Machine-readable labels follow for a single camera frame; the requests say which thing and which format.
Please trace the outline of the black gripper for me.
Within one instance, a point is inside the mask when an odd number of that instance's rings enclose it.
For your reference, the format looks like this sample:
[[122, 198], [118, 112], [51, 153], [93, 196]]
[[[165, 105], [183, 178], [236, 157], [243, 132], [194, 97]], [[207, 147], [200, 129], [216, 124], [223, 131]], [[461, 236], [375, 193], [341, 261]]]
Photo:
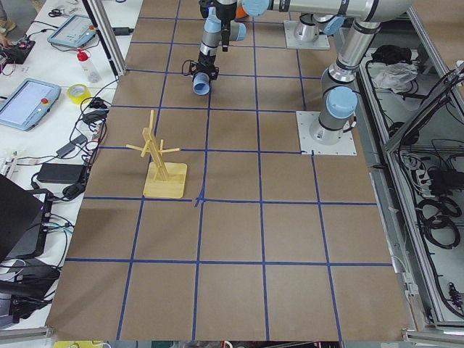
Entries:
[[217, 0], [216, 15], [221, 22], [222, 51], [227, 52], [230, 42], [231, 21], [236, 18], [237, 0]]
[[199, 53], [197, 60], [190, 60], [188, 74], [195, 77], [199, 73], [204, 73], [210, 80], [217, 80], [219, 68], [215, 66], [215, 55]]

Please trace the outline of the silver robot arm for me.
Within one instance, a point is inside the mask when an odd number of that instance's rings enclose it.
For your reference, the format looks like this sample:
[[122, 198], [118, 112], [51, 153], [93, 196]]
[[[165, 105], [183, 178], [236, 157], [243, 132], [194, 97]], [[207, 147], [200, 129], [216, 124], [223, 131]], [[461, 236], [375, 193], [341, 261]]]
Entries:
[[406, 12], [411, 1], [203, 1], [202, 14], [213, 11], [220, 23], [220, 34], [225, 39], [223, 50], [231, 40], [231, 26], [241, 4], [252, 16], [267, 11], [299, 12], [315, 23], [317, 17], [352, 18], [353, 23], [336, 61], [322, 76], [324, 106], [310, 126], [311, 137], [320, 144], [339, 142], [343, 128], [357, 107], [357, 97], [350, 88], [356, 77], [363, 54], [383, 22], [393, 20]]
[[[191, 76], [194, 92], [198, 95], [209, 93], [210, 83], [216, 80], [219, 68], [215, 66], [217, 50], [222, 46], [222, 39], [230, 42], [242, 41], [246, 38], [247, 29], [244, 23], [233, 21], [229, 26], [222, 24], [211, 5], [202, 10], [205, 18], [199, 57], [187, 60], [188, 70], [183, 75]], [[328, 37], [338, 32], [344, 23], [343, 17], [320, 14], [301, 14], [298, 20], [286, 20], [283, 31], [288, 49], [328, 50]]]

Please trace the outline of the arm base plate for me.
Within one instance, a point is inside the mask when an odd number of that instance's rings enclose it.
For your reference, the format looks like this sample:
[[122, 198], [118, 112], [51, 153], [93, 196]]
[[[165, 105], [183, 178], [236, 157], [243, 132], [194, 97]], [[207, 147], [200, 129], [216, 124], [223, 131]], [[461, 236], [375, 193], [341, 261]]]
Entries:
[[302, 154], [356, 156], [352, 131], [345, 122], [341, 130], [327, 130], [319, 123], [319, 112], [297, 111], [299, 147]]
[[316, 25], [307, 25], [299, 20], [286, 20], [283, 25], [287, 49], [330, 49], [328, 36], [321, 34]]

